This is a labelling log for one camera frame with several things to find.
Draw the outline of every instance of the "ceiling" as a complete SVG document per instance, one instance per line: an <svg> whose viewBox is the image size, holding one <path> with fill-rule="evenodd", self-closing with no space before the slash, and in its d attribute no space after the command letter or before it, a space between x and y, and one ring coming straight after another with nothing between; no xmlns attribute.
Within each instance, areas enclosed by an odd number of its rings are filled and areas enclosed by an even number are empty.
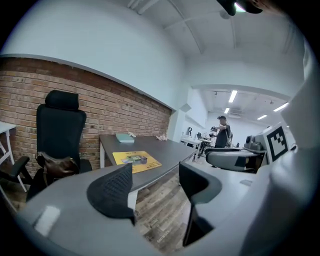
<svg viewBox="0 0 320 256"><path fill-rule="evenodd" d="M276 97L248 92L238 91L233 103L229 103L231 90L216 89L200 91L201 97L209 112L223 113L226 108L230 108L229 113L238 113L242 119L266 125L274 125L283 119L280 111L275 109L286 103L285 100ZM257 118L267 115L267 117L257 120Z"/></svg>
<svg viewBox="0 0 320 256"><path fill-rule="evenodd" d="M224 10L216 0L108 1L130 7L165 30L186 57L252 46L284 55L304 52L303 37L284 16L237 12L223 19Z"/></svg>

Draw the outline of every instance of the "person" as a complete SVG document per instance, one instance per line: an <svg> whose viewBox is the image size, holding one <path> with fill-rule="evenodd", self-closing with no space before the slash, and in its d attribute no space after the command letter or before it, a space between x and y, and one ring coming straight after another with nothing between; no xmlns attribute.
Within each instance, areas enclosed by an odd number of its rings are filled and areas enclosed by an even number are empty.
<svg viewBox="0 0 320 256"><path fill-rule="evenodd" d="M217 131L219 130L217 135L214 135L216 137L215 140L215 148L225 148L228 138L231 134L231 128L230 125L227 122L227 118L224 115L218 116L218 119L220 121L220 126L212 127L211 131Z"/></svg>

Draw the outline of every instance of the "air conditioner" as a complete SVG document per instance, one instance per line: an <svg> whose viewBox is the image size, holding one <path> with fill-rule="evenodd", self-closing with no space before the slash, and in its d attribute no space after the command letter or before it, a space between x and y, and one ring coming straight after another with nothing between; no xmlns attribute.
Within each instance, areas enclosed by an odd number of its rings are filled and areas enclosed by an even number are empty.
<svg viewBox="0 0 320 256"><path fill-rule="evenodd" d="M231 109L228 115L229 118L236 118L236 119L241 118L241 116L242 116L241 110L235 110L235 109Z"/></svg>

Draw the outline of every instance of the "chair headrest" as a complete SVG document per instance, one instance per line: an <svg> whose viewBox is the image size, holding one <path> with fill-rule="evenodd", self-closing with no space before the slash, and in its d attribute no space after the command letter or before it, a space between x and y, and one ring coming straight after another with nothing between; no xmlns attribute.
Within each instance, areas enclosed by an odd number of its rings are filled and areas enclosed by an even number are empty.
<svg viewBox="0 0 320 256"><path fill-rule="evenodd" d="M52 90L45 97L45 105L47 107L61 110L78 110L79 95L60 90Z"/></svg>

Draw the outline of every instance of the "white pillar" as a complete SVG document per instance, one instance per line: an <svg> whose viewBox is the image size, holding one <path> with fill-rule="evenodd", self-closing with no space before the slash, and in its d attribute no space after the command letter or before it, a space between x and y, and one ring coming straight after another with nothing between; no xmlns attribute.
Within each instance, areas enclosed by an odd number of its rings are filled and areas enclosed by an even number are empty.
<svg viewBox="0 0 320 256"><path fill-rule="evenodd" d="M180 142L186 113L178 109L172 113L168 127L168 139L174 142Z"/></svg>

